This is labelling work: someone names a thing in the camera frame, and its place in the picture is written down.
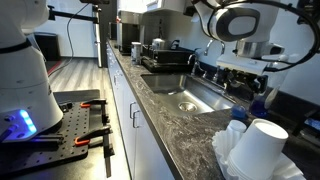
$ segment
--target wall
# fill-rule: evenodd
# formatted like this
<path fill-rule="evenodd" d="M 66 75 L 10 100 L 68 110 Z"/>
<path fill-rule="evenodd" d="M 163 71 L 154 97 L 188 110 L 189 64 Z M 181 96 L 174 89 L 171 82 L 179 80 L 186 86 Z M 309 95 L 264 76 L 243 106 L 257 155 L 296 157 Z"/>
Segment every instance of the wall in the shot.
<path fill-rule="evenodd" d="M 76 13 L 85 5 L 79 0 L 48 0 L 47 4 L 54 6 L 56 11 L 68 13 Z M 79 15 L 92 16 L 92 5 L 89 4 Z M 58 34 L 61 56 L 71 56 L 67 35 L 68 21 L 69 18 L 56 17 L 56 21 L 49 20 L 35 29 L 36 32 Z M 97 57 L 92 22 L 73 19 L 70 22 L 69 30 L 75 57 Z"/>
<path fill-rule="evenodd" d="M 296 0 L 282 1 L 296 4 Z M 200 22 L 191 22 L 191 17 L 182 13 L 170 12 L 164 17 L 166 38 L 174 40 L 181 38 L 181 46 L 189 49 L 202 48 L 204 51 L 210 38 L 204 35 Z M 306 25 L 297 25 L 297 17 L 282 10 L 271 32 L 270 42 L 280 44 L 286 48 L 285 54 L 290 55 L 290 61 L 299 60 L 309 50 L 313 42 L 313 35 Z M 226 53 L 231 53 L 234 43 L 226 43 Z M 219 56 L 221 45 L 215 42 L 211 45 L 208 56 L 200 56 L 204 63 L 215 66 L 215 59 Z M 308 62 L 289 70 L 281 91 L 320 105 L 320 55 L 315 55 Z"/>

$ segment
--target stainless steel sink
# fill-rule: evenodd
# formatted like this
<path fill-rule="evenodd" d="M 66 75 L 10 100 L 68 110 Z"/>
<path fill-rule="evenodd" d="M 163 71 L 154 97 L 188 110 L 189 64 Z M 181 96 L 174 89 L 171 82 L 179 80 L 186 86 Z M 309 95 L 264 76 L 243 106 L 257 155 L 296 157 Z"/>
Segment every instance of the stainless steel sink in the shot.
<path fill-rule="evenodd" d="M 146 74 L 142 79 L 176 116 L 231 108 L 233 102 L 186 74 Z"/>

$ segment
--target kitchen counter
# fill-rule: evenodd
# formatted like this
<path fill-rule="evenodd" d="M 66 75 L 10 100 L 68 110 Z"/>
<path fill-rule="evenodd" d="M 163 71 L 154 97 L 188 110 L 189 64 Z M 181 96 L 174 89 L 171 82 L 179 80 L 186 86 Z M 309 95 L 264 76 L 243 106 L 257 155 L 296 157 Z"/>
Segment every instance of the kitchen counter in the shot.
<path fill-rule="evenodd" d="M 215 132 L 225 130 L 232 119 L 230 109 L 185 117 L 171 115 L 141 78 L 142 74 L 151 73 L 141 65 L 131 65 L 130 56 L 122 56 L 114 48 L 115 43 L 109 41 L 174 177 L 224 179 L 211 143 Z M 249 125 L 253 119 L 249 115 L 245 123 Z M 320 177 L 317 170 L 320 167 L 318 147 L 290 135 L 283 152 L 307 179 Z"/>

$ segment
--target wooden floor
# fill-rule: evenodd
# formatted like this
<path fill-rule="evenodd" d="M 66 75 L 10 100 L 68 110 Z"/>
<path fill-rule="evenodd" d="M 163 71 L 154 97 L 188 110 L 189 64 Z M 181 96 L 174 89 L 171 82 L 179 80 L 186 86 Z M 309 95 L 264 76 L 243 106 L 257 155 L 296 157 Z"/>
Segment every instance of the wooden floor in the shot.
<path fill-rule="evenodd" d="M 69 59 L 63 60 L 59 67 L 65 65 L 68 60 Z M 108 178 L 108 180 L 127 180 L 130 179 L 130 175 L 108 69 L 99 68 L 97 61 L 97 59 L 90 58 L 75 58 L 68 66 L 53 73 L 49 77 L 49 82 L 53 92 L 90 89 L 100 90 L 100 98 L 105 98 L 108 102 L 107 112 L 113 130 L 110 141 L 115 150 L 115 155 L 111 156 L 112 176 Z"/>

